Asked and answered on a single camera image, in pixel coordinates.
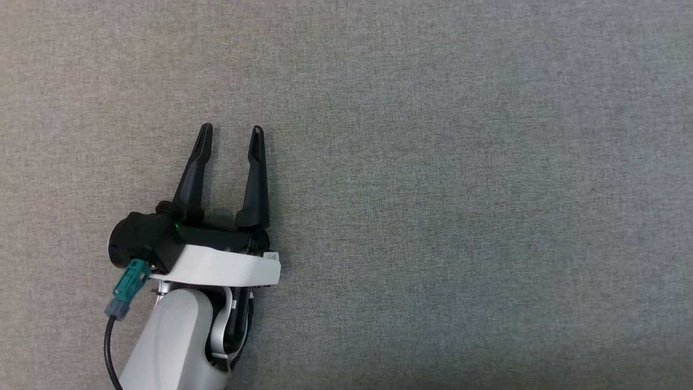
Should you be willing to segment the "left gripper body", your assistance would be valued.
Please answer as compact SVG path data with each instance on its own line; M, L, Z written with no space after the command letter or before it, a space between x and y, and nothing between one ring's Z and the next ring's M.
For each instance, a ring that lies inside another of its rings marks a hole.
M179 225L185 246L168 272L154 271L151 279L214 287L262 287L280 279L279 254L270 249L263 229L227 231Z

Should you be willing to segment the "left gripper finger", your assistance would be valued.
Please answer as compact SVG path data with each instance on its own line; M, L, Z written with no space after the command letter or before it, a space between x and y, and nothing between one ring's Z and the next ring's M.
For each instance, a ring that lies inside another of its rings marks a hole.
M205 168L211 157L213 125L204 123L198 133L191 155L188 158L173 203L180 208L182 220L188 224L201 224L205 212L201 207Z
M239 230L265 229L270 226L269 190L265 138L258 125L252 129L248 161L244 203L236 213L235 224Z

